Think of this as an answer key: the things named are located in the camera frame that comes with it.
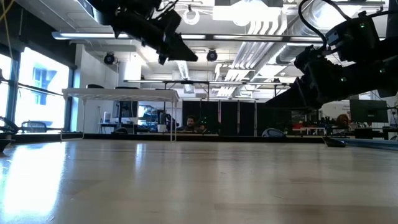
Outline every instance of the ductwork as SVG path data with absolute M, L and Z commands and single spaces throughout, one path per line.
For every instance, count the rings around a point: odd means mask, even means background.
M 189 80 L 189 69 L 188 69 L 188 63 L 186 61 L 176 61 L 178 70 L 180 71 L 181 74 L 181 79 L 182 80 Z M 195 87 L 192 85 L 184 85 L 184 93 L 195 93 Z

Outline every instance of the wooden table surface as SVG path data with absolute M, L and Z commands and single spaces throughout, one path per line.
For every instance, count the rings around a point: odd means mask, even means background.
M 0 223 L 398 223 L 398 153 L 76 141 L 0 156 Z

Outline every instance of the man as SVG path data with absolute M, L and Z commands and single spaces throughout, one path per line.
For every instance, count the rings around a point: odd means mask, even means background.
M 198 132 L 199 130 L 200 128 L 197 127 L 196 119 L 194 116 L 188 116 L 187 125 L 177 129 L 177 131 L 184 131 L 184 132 Z

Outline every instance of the cable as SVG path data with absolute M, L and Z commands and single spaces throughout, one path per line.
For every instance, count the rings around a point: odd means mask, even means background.
M 4 10 L 3 7 L 3 13 L 0 16 L 0 22 L 4 19 L 4 17 L 6 16 L 7 12 L 10 11 L 11 6 L 14 4 L 15 0 L 11 0 L 10 4 L 8 5 L 7 9 Z
M 166 9 L 163 9 L 164 12 L 162 12 L 161 14 L 159 14 L 159 15 L 155 18 L 155 20 L 160 19 L 163 15 L 165 15 L 166 13 L 170 12 L 171 10 L 173 10 L 174 7 L 175 7 L 175 5 L 176 5 L 176 3 L 177 3 L 178 1 L 179 1 L 179 0 L 175 0 L 173 3 L 169 2 L 169 3 L 171 3 L 171 4 L 167 3 L 167 5 L 164 7 L 164 8 L 166 8 Z
M 156 9 L 157 12 L 162 12 L 163 10 L 166 9 L 166 7 L 168 7 L 170 4 L 173 4 L 172 1 L 169 1 L 162 9 Z
M 397 11 L 384 11 L 384 12 L 376 12 L 374 14 L 368 15 L 368 17 L 373 18 L 377 16 L 384 16 L 384 15 L 391 15 L 391 14 L 397 14 Z
M 319 49 L 320 50 L 325 50 L 326 49 L 326 45 L 327 45 L 326 37 L 318 29 L 316 29 L 309 22 L 307 22 L 307 20 L 305 20 L 305 18 L 303 17 L 302 8 L 303 8 L 304 3 L 306 3 L 307 1 L 309 1 L 309 0 L 303 0 L 298 5 L 298 16 L 300 17 L 300 19 L 304 23 L 304 25 L 306 25 L 310 30 L 312 30 L 314 33 L 316 33 L 322 39 L 322 47 L 320 47 Z M 322 1 L 324 1 L 327 4 L 331 5 L 332 7 L 334 7 L 337 10 L 337 12 L 339 12 L 340 15 L 343 16 L 346 20 L 350 20 L 351 19 L 333 1 L 331 1 L 331 0 L 322 0 Z
M 10 58 L 11 58 L 11 61 L 12 61 L 12 62 L 14 61 L 14 57 L 12 56 L 12 47 L 11 47 L 10 33 L 9 33 L 9 29 L 8 29 L 8 21 L 7 21 L 7 16 L 6 16 L 6 14 L 7 14 L 8 11 L 11 9 L 11 6 L 14 4 L 14 2 L 15 2 L 15 0 L 12 0 L 12 1 L 10 2 L 10 4 L 8 5 L 7 8 L 6 8 L 6 6 L 4 5 L 4 1 L 2 2 L 3 14 L 2 14 L 1 17 L 0 17 L 0 22 L 4 19 L 4 23 L 5 23 L 5 25 L 6 25 L 6 37 L 7 37 L 8 49 L 9 49 L 9 51 L 10 51 Z M 16 66 L 15 63 L 12 63 L 12 66 L 13 66 L 12 72 L 14 73 L 14 77 L 17 77 L 17 75 L 15 74 L 15 72 L 16 72 L 16 70 L 17 70 L 17 68 L 15 67 L 15 66 Z M 14 82 L 15 82 L 15 86 L 16 86 L 16 88 L 17 88 L 17 90 L 18 90 L 19 97 L 22 97 L 22 95 L 21 95 L 21 90 L 18 88 L 18 81 L 15 79 Z

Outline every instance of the yellow cable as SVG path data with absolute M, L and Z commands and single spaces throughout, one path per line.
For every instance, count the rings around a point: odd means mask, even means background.
M 8 5 L 7 9 L 4 8 L 4 1 L 2 2 L 2 9 L 3 9 L 3 13 L 0 16 L 0 22 L 5 18 L 6 14 L 8 11 L 10 11 L 11 6 L 14 4 L 15 0 L 11 0 L 10 4 Z
M 9 51 L 10 51 L 10 58 L 11 58 L 11 61 L 12 61 L 11 66 L 14 66 L 14 68 L 12 68 L 11 70 L 12 70 L 12 72 L 13 72 L 13 74 L 14 74 L 14 77 L 16 78 L 16 77 L 17 77 L 17 76 L 16 76 L 16 67 L 15 67 L 15 63 L 13 63 L 14 57 L 12 56 L 12 47 L 11 47 L 10 33 L 9 33 L 9 30 L 8 30 L 8 21 L 7 21 L 7 16 L 6 16 L 7 12 L 10 10 L 10 8 L 11 8 L 12 4 L 14 3 L 14 1 L 15 1 L 15 0 L 12 0 L 12 1 L 10 2 L 10 5 L 8 5 L 7 9 L 6 9 L 6 6 L 4 5 L 4 1 L 2 2 L 3 14 L 2 14 L 1 17 L 0 17 L 0 22 L 4 19 L 4 23 L 5 23 L 5 25 L 6 25 L 6 35 L 7 35 L 8 49 L 9 49 Z M 20 90 L 19 90 L 19 88 L 18 88 L 18 81 L 17 81 L 17 79 L 14 80 L 14 84 L 15 84 L 16 88 L 17 88 L 18 91 L 19 91 L 19 95 L 21 96 L 21 92 L 20 92 Z

